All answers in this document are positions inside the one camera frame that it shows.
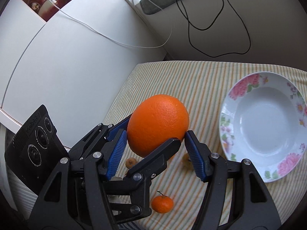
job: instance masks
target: white wall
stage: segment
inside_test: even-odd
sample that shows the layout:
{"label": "white wall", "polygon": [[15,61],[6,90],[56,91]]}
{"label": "white wall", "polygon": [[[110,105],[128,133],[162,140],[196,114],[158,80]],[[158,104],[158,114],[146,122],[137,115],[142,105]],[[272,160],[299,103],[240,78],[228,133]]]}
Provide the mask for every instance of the white wall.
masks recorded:
{"label": "white wall", "polygon": [[[173,33],[166,50],[179,60],[217,60],[280,64],[307,70],[307,14],[298,0],[229,0],[245,22],[251,35],[251,50],[245,55],[209,58],[193,49],[188,42],[188,23],[176,4],[154,15],[145,16],[152,27],[167,39],[170,23]],[[190,21],[207,27],[221,8],[221,0],[183,0]],[[225,7],[207,31],[191,30],[195,46],[210,55],[248,48],[246,31],[225,0]]]}

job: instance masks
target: table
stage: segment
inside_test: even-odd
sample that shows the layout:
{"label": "table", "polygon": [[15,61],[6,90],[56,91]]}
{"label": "table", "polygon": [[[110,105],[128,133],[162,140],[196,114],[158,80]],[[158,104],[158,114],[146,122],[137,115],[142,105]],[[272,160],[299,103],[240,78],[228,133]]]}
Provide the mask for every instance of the table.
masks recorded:
{"label": "table", "polygon": [[[139,64],[133,70],[109,110],[104,124],[117,123],[146,98],[168,94],[181,100],[190,115],[189,129],[212,152],[223,155],[218,133],[220,106],[227,91],[242,77],[257,71],[272,71],[290,79],[307,97],[307,72],[290,67],[230,62],[167,61]],[[182,166],[186,153],[184,143],[179,152],[150,187],[150,199],[162,191],[174,200],[174,209],[167,214],[153,212],[136,223],[146,230],[191,229],[200,208],[206,185],[193,171]],[[135,155],[128,147],[122,157],[117,176],[127,172],[125,160]],[[284,178],[266,184],[276,204],[282,223],[294,211],[307,190],[307,154],[297,167]],[[232,183],[229,180],[220,224],[228,220]]]}

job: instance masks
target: silver bolt head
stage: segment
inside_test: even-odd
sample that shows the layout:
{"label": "silver bolt head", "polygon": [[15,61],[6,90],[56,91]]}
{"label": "silver bolt head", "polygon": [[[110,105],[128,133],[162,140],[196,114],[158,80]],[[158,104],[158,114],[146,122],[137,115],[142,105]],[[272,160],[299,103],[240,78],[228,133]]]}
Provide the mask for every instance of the silver bolt head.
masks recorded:
{"label": "silver bolt head", "polygon": [[133,175],[133,180],[139,181],[142,178],[142,175],[140,173],[135,173]]}
{"label": "silver bolt head", "polygon": [[60,160],[60,163],[62,164],[65,164],[68,162],[68,158],[67,157],[63,157],[61,160]]}
{"label": "silver bolt head", "polygon": [[132,214],[138,214],[141,211],[139,206],[133,205],[130,207],[130,212]]}
{"label": "silver bolt head", "polygon": [[251,164],[251,160],[245,158],[245,159],[243,159],[243,163],[246,164],[246,165],[250,165]]}
{"label": "silver bolt head", "polygon": [[97,151],[93,153],[94,158],[100,158],[101,157],[101,152]]}
{"label": "silver bolt head", "polygon": [[218,153],[215,153],[215,152],[211,153],[210,156],[211,156],[212,158],[215,158],[215,159],[217,159],[217,158],[220,157],[220,155],[219,155]]}

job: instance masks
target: white cabinet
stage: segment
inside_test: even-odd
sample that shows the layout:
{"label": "white cabinet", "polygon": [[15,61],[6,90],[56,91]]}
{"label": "white cabinet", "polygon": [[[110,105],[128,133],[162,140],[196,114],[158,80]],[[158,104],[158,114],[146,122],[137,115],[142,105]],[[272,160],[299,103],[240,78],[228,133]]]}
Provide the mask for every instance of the white cabinet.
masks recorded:
{"label": "white cabinet", "polygon": [[[72,0],[63,10],[121,43],[160,45],[125,0]],[[59,139],[72,147],[103,121],[137,64],[164,56],[163,48],[111,42],[58,12],[21,57],[2,109],[23,124],[45,104]]]}
{"label": "white cabinet", "polygon": [[0,16],[0,107],[15,66],[44,25],[22,0],[10,0]]}

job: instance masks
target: small dried fruit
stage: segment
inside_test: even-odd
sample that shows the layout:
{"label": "small dried fruit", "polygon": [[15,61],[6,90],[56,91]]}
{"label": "small dried fruit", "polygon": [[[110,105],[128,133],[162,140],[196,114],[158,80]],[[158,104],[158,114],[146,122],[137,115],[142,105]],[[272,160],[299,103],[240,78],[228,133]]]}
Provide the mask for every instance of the small dried fruit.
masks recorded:
{"label": "small dried fruit", "polygon": [[191,159],[189,157],[189,154],[188,153],[185,153],[182,157],[182,163],[183,163],[183,166],[185,166],[187,169],[189,170],[194,170],[193,168],[193,164],[191,162]]}
{"label": "small dried fruit", "polygon": [[134,165],[136,165],[138,163],[138,161],[133,158],[133,157],[130,157],[127,159],[125,165],[128,169],[131,169]]}

